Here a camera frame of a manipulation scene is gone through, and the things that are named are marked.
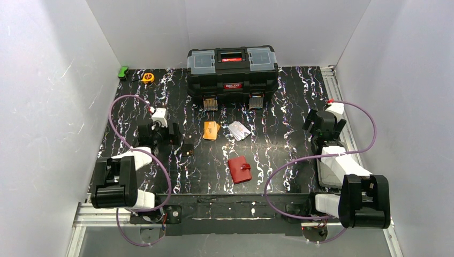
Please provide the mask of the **red leather card holder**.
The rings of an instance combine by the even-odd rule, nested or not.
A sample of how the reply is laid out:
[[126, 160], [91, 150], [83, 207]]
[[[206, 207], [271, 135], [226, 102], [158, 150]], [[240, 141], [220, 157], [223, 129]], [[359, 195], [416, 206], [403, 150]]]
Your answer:
[[234, 184], [248, 182], [252, 179], [251, 165], [245, 156], [228, 159], [228, 167]]

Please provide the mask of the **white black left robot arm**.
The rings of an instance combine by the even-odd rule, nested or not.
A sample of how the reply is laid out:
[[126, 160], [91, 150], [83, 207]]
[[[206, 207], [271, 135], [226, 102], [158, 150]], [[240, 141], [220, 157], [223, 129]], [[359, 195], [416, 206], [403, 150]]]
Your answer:
[[98, 158], [92, 176], [90, 200], [94, 208], [127, 208], [133, 211], [155, 209], [155, 194], [140, 190], [137, 171], [152, 163], [159, 146], [180, 143], [178, 123], [167, 127], [160, 122], [138, 126], [134, 145], [128, 151]]

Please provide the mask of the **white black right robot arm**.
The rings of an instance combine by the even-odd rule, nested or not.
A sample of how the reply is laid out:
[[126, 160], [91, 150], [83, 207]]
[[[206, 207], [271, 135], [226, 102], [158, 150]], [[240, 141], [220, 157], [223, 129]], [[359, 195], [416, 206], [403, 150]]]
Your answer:
[[391, 223], [389, 182], [347, 154], [339, 139], [345, 125], [334, 107], [310, 110], [305, 120], [303, 129], [311, 134], [319, 183], [340, 190], [339, 195], [317, 194], [315, 208], [339, 219], [345, 228], [387, 229]]

